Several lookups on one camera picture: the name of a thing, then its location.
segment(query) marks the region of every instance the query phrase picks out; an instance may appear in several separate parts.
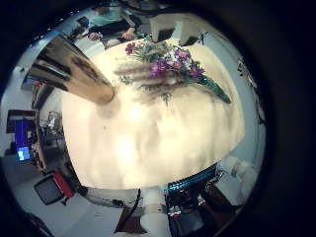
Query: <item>table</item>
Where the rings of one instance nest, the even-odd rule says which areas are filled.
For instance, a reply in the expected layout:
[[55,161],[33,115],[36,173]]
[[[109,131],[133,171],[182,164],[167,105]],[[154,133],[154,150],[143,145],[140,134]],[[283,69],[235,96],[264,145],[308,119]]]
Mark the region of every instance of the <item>table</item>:
[[209,167],[236,147],[245,134],[242,106],[230,75],[209,48],[187,47],[230,105],[199,85],[177,89],[168,106],[161,98],[148,100],[114,73],[125,46],[92,58],[116,88],[109,104],[62,95],[65,139],[81,185],[124,190],[167,184]]

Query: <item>purple flower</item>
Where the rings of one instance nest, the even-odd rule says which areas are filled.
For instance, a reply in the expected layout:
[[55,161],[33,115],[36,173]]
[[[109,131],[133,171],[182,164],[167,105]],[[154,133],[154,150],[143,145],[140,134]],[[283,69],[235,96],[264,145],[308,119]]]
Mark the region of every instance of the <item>purple flower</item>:
[[203,72],[204,69],[200,68],[199,65],[196,63],[193,64],[191,70],[189,70],[189,75],[193,78],[198,78]]
[[125,48],[126,54],[130,55],[134,48],[135,48],[135,42],[129,43]]
[[175,54],[179,57],[180,60],[191,58],[191,55],[187,50],[182,50],[178,48]]
[[168,68],[168,64],[164,60],[157,60],[150,64],[150,75],[158,77],[163,74]]
[[172,65],[172,67],[176,70],[181,70],[183,66],[184,64],[181,61],[175,61]]

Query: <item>blue screen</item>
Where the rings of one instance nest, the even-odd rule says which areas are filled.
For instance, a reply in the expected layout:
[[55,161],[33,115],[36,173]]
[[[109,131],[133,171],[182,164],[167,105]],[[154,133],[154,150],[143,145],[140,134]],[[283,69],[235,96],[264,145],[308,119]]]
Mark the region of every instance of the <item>blue screen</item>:
[[15,120],[14,133],[15,142],[18,148],[28,147],[28,129],[32,126],[32,122],[27,119]]
[[25,161],[30,159],[29,147],[18,148],[18,156],[20,161]]

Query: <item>red object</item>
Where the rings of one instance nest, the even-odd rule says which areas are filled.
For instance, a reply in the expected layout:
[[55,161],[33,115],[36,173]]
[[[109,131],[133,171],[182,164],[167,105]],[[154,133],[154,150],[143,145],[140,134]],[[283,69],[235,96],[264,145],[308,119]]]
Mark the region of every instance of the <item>red object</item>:
[[64,178],[59,173],[54,172],[52,174],[52,177],[53,177],[54,181],[56,182],[56,184],[58,185],[59,189],[63,192],[63,194],[67,198],[72,198],[74,196],[74,193],[70,189],[69,185],[66,183]]

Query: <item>desk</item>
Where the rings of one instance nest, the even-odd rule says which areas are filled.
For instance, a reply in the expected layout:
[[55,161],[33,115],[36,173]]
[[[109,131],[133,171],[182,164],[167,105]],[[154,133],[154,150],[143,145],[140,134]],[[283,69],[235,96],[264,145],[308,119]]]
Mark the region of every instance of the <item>desk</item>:
[[209,167],[236,147],[245,134],[240,99],[209,48],[187,47],[229,96],[230,105],[198,85],[177,89],[168,107],[161,98],[148,102],[147,94],[122,85],[114,73],[125,46],[91,58],[116,87],[109,104],[62,95],[65,139],[81,185],[121,190],[167,184]]
[[47,169],[46,161],[43,155],[43,137],[40,132],[40,111],[37,110],[36,114],[36,134],[37,134],[37,142],[32,145],[32,148],[37,152],[38,157],[36,158],[36,165],[38,171],[42,172]]

